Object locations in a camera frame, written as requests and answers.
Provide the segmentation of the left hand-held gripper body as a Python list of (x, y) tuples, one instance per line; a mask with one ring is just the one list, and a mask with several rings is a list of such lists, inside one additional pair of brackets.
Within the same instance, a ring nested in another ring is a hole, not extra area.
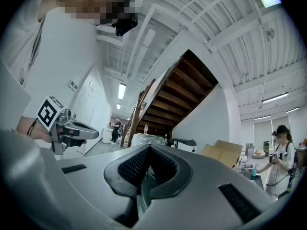
[(46, 128), (51, 140), (51, 150), (55, 155), (63, 155), (68, 147), (64, 134), (59, 135), (58, 129), (64, 131), (65, 125), (72, 119), (71, 110), (54, 96), (47, 96), (36, 114), (39, 122)]

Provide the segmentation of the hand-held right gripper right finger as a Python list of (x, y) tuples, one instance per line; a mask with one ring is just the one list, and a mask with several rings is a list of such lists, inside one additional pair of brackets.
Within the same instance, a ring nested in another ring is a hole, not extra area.
[(273, 204), (255, 183), (221, 162), (171, 147), (153, 148), (181, 158), (191, 179), (174, 197), (154, 199), (138, 220), (140, 230), (259, 230)]

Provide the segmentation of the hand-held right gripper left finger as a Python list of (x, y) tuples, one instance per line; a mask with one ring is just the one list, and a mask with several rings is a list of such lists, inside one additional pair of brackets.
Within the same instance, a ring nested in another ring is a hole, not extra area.
[(18, 208), (44, 230), (125, 230), (86, 200), (53, 152), (14, 130), (0, 132), (0, 177)]

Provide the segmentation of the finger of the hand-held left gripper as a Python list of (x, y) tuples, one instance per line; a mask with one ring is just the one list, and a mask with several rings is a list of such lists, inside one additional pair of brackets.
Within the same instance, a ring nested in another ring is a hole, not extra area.
[(96, 139), (99, 132), (77, 120), (70, 120), (64, 125), (64, 135), (69, 135), (73, 139)]
[(86, 144), (86, 140), (79, 140), (79, 139), (70, 139), (69, 147), (80, 147), (82, 144)]

